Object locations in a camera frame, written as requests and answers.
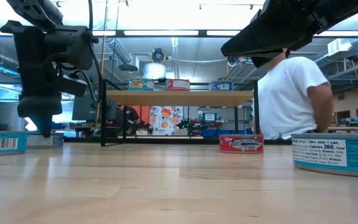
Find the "barcode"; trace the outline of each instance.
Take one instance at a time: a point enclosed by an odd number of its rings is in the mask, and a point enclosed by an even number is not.
[[[221,84],[221,90],[229,90],[230,85],[229,84]]]
[[[17,149],[17,138],[0,138],[0,150]]]

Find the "can label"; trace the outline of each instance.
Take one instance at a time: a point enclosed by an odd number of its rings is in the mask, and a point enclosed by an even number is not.
[[[167,80],[165,82],[165,88],[167,90],[178,89],[178,90],[190,90],[190,82],[187,80]]]
[[[209,84],[210,91],[233,91],[234,84],[233,82],[213,82]]]
[[[219,149],[225,152],[258,153],[264,151],[263,136],[220,136]]]
[[[358,138],[294,137],[295,164],[358,172]]]
[[[154,82],[148,79],[133,79],[129,80],[129,88],[133,90],[152,90]]]
[[[26,133],[1,133],[0,152],[25,152]]]

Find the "table surface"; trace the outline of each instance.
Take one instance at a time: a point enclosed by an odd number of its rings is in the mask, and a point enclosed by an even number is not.
[[[0,156],[0,223],[358,223],[358,177],[294,168],[290,146],[65,144]]]
[[[329,131],[358,131],[358,127],[345,127],[345,126],[339,126],[339,127],[328,127]]]
[[[108,90],[107,97],[136,106],[239,106],[254,97],[252,91],[129,91]]]

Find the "tin can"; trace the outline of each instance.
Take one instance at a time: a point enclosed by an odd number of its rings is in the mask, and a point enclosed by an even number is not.
[[[293,134],[295,167],[358,177],[358,134]]]
[[[190,91],[190,81],[181,79],[168,79],[165,81],[167,91]]]
[[[219,136],[221,152],[258,154],[264,152],[264,136],[261,134],[223,134]]]
[[[234,91],[234,84],[230,81],[211,82],[209,84],[210,91]]]
[[[0,131],[0,155],[25,153],[27,133],[18,131]]]
[[[135,91],[152,91],[154,89],[153,80],[146,78],[133,78],[129,80],[128,90]]]
[[[50,137],[45,138],[39,132],[29,132],[27,134],[27,148],[56,148],[63,147],[64,133],[51,133]]]

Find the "wooden shelf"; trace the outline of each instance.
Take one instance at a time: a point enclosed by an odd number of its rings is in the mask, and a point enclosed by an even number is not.
[[[108,90],[107,97],[132,106],[239,106],[252,91],[129,91]]]
[[[328,131],[358,131],[358,127],[328,127]]]

